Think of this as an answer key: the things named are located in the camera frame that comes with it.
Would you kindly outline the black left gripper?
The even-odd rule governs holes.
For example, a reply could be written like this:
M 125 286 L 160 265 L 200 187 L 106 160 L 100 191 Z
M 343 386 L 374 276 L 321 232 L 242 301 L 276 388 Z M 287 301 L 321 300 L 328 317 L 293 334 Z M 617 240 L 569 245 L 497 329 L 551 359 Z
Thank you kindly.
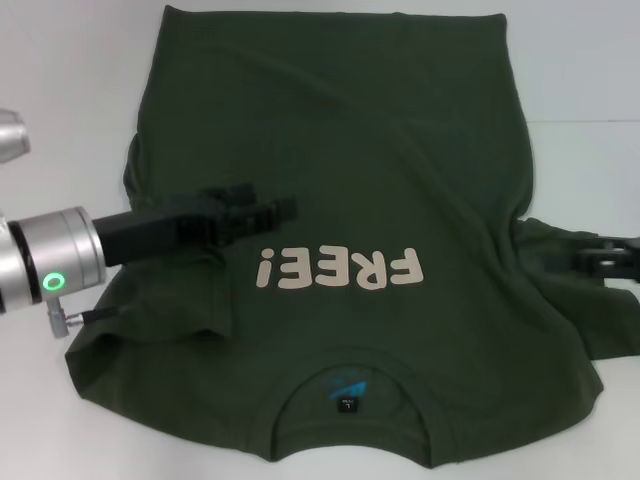
M 93 225 L 108 266 L 173 253 L 193 246 L 217 243 L 219 223 L 236 204 L 255 204 L 251 184 L 212 188 L 200 194 L 180 195 L 158 205 L 95 219 Z M 234 208 L 229 213 L 234 236 L 252 236 L 277 230 L 298 216 L 294 198 Z

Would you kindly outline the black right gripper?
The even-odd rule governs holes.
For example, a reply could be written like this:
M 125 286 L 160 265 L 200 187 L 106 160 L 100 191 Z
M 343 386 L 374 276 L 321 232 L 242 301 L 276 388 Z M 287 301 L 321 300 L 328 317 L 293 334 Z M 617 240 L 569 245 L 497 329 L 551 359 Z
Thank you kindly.
M 579 240 L 575 255 L 552 254 L 544 258 L 550 273 L 582 272 L 591 278 L 639 282 L 639 238 L 603 237 Z

